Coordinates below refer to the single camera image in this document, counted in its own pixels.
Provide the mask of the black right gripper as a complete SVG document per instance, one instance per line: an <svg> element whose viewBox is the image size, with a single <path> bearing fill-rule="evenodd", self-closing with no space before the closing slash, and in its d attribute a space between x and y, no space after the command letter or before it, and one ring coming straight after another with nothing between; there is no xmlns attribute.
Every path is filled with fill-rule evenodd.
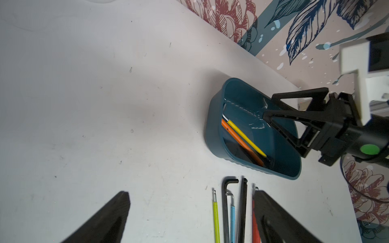
<svg viewBox="0 0 389 243"><path fill-rule="evenodd" d="M332 166L361 135L361 122L351 94L331 93L328 88L277 93L271 102L279 110L266 110L263 119L278 131L305 158L311 150L321 152L319 162ZM287 105L283 99L311 98L306 111ZM298 138L280 125L275 118L289 119L306 126Z"/></svg>

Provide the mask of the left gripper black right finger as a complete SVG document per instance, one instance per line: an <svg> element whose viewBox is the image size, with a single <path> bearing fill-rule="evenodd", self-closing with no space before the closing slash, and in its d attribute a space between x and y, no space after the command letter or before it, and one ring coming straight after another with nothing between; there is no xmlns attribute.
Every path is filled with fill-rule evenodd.
<svg viewBox="0 0 389 243"><path fill-rule="evenodd" d="M265 191L255 190L253 198L261 243L320 242Z"/></svg>

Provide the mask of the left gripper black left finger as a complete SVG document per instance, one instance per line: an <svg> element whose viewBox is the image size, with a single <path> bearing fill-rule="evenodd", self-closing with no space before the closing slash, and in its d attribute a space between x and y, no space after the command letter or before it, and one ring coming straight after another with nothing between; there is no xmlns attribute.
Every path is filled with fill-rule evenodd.
<svg viewBox="0 0 389 243"><path fill-rule="evenodd" d="M65 243L119 243L122 240L130 211L128 192L118 192L79 229L64 240Z"/></svg>

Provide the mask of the red sleeved hex key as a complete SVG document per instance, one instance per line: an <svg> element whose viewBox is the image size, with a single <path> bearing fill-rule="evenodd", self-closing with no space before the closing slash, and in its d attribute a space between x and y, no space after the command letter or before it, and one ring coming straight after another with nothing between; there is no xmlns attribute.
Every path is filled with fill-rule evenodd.
<svg viewBox="0 0 389 243"><path fill-rule="evenodd" d="M261 243L258 225L255 217L255 202L252 198L252 243Z"/></svg>

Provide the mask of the long black hex key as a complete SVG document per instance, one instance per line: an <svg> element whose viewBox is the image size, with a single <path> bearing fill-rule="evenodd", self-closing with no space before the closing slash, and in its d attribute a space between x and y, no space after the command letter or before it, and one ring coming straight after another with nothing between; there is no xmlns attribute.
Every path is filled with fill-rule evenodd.
<svg viewBox="0 0 389 243"><path fill-rule="evenodd" d="M248 180L242 178L241 193L240 193L240 208L239 208L239 224L237 233L237 243L243 243L245 240L245 226L246 226L246 206L247 206L247 190Z"/></svg>

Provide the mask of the light blue sleeved hex key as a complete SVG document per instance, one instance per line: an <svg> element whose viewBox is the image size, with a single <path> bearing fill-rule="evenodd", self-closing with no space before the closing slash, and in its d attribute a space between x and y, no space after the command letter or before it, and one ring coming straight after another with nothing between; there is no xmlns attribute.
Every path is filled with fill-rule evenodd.
<svg viewBox="0 0 389 243"><path fill-rule="evenodd" d="M230 243L235 243L235 223L236 223L235 200L234 200L234 195L230 190L227 190L226 195L231 197Z"/></svg>

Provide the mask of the orange sleeved hex key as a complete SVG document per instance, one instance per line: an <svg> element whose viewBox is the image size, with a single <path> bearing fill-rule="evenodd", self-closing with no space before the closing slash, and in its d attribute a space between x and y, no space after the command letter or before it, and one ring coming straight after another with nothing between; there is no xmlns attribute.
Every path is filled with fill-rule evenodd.
<svg viewBox="0 0 389 243"><path fill-rule="evenodd" d="M261 167L265 167L263 159L256 153L256 150L251 147L237 132L234 131L232 127L227 124L225 119L221 120L222 127L238 142L240 146L242 146L248 154L254 159L255 163Z"/></svg>

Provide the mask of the yellow sleeved hex key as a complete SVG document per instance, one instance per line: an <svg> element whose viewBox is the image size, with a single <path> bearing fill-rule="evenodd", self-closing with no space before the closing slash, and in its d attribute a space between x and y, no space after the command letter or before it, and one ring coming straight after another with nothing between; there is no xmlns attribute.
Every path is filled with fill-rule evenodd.
<svg viewBox="0 0 389 243"><path fill-rule="evenodd" d="M224 114L222 117L225 119L227 124L234 129L251 147L253 147L260 155L264 158L267 158L267 155L254 143L252 142L230 119L228 119Z"/></svg>

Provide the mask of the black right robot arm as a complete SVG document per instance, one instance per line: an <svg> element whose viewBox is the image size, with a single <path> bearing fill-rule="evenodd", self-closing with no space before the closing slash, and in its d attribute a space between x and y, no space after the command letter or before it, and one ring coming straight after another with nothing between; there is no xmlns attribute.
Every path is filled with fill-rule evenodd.
<svg viewBox="0 0 389 243"><path fill-rule="evenodd" d="M358 162L389 165L389 119L373 114L370 103L389 99L389 35L383 33L340 47L340 71L355 74L354 93L330 93L328 88L278 93L276 110L263 119L300 154L321 153L320 162L333 165L348 153Z"/></svg>

